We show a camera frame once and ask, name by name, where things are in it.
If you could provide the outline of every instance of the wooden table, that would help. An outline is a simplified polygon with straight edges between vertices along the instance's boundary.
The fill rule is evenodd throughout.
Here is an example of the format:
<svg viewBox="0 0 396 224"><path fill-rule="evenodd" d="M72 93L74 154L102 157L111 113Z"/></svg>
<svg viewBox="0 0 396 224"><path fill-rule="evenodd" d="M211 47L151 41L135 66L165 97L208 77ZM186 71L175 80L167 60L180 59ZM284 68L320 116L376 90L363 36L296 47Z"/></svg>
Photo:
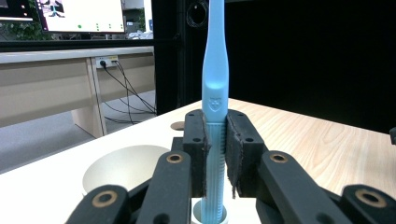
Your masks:
<svg viewBox="0 0 396 224"><path fill-rule="evenodd" d="M64 223L82 199L82 177L94 161L128 146L171 148L183 132L170 126L200 107L184 106L0 175L0 223ZM247 114L270 150L291 154L323 188L340 194L345 185L365 184L396 198L396 148L388 134L233 99L229 107ZM233 200L228 181L224 204L230 223L260 222L255 200Z"/></svg>

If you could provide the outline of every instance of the gray floor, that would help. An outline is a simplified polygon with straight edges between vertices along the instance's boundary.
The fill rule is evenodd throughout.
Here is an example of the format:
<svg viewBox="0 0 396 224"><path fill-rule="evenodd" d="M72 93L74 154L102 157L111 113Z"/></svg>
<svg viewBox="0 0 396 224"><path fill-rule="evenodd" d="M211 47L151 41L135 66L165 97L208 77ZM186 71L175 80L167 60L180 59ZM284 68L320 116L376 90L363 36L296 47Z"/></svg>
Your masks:
<svg viewBox="0 0 396 224"><path fill-rule="evenodd" d="M139 96L155 106L155 91L140 93ZM149 110L136 96L130 96L129 99L130 106L137 109L130 109L132 121L143 121L155 117L153 113L140 111ZM131 120L127 113L119 112L128 112L128 106L121 100L106 102L102 105L105 117ZM114 122L106 119L107 133L114 133L131 125L133 125L131 122ZM70 111L0 128L0 174L93 139L90 134L73 123Z"/></svg>

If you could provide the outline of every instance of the black backdrop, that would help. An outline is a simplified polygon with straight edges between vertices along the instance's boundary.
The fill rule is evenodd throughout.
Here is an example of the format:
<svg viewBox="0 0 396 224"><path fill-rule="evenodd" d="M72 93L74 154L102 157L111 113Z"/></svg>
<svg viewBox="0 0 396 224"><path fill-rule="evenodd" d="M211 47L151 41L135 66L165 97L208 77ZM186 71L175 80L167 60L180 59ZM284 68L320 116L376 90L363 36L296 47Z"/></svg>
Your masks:
<svg viewBox="0 0 396 224"><path fill-rule="evenodd" d="M163 101L172 106L201 98L206 30L187 25L191 2L178 1L181 44L168 79L177 92ZM396 127L394 3L243 1L226 3L225 14L230 97L382 133Z"/></svg>

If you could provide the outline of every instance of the power outlet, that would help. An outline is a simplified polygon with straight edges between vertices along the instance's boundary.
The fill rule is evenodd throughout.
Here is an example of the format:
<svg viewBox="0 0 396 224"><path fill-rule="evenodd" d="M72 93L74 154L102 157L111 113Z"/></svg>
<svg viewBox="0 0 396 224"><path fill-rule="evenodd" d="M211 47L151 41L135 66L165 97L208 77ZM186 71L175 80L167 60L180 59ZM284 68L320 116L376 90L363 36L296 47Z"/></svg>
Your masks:
<svg viewBox="0 0 396 224"><path fill-rule="evenodd" d="M100 62L103 61L106 63L106 68L108 67L115 67L117 66L116 61L119 60L119 57L117 55L112 55L112 56L101 56L101 57L96 57L96 68L104 68Z"/></svg>

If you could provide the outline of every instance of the white bowl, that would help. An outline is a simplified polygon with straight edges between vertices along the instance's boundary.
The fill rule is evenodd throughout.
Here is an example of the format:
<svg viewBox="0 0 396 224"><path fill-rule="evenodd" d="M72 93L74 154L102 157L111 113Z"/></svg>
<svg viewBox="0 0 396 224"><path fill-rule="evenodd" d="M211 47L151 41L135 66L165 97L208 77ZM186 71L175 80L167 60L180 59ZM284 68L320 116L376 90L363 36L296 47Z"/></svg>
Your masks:
<svg viewBox="0 0 396 224"><path fill-rule="evenodd" d="M83 195L103 185L119 185L128 191L152 178L158 159L169 149L132 146L118 149L95 161L82 179Z"/></svg>

